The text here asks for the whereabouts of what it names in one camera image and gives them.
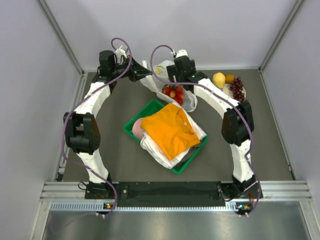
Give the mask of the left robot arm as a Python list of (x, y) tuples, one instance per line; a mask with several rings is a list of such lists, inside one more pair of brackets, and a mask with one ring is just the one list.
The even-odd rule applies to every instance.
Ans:
[(119, 79), (136, 82), (153, 73), (120, 49), (115, 52), (103, 50), (98, 60), (99, 66), (88, 93), (72, 112), (65, 113), (63, 122), (66, 145), (82, 160), (89, 183), (96, 187), (97, 194), (106, 199), (113, 194), (114, 187), (99, 152), (101, 135), (96, 117)]

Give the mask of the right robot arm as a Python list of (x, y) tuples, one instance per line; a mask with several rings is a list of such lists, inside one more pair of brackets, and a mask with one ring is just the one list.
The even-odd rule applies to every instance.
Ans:
[(167, 68), (170, 82), (177, 83), (206, 101), (222, 118), (221, 134), (230, 145), (233, 159), (230, 190), (221, 190), (229, 199), (245, 198), (252, 191), (256, 177), (251, 166), (253, 114), (248, 102), (239, 102), (226, 95), (201, 71), (187, 55), (173, 57)]

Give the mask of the white printed plastic bag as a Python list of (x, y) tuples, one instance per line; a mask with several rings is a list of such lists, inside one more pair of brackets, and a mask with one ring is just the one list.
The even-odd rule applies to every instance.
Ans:
[[(173, 64), (173, 61), (165, 60), (156, 65), (153, 70), (156, 76), (169, 82), (167, 67)], [(187, 90), (186, 87), (164, 83), (156, 78), (156, 76), (148, 75), (142, 78), (140, 82), (150, 91), (156, 93), (159, 99), (167, 103), (177, 103), (181, 105), (186, 112), (193, 112), (196, 109), (198, 99), (195, 94)]]

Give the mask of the red cherry bunch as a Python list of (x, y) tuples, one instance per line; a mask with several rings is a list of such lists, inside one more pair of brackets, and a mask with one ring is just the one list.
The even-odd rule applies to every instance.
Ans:
[(166, 85), (162, 88), (162, 93), (175, 100), (179, 105), (184, 104), (184, 88), (180, 85)]

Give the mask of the dark red grape bunch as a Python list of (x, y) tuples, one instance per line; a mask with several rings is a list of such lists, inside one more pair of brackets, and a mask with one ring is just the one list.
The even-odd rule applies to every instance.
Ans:
[(230, 84), (230, 89), (235, 92), (237, 90), (242, 90), (242, 87), (244, 87), (242, 79), (240, 77), (235, 78), (234, 82)]

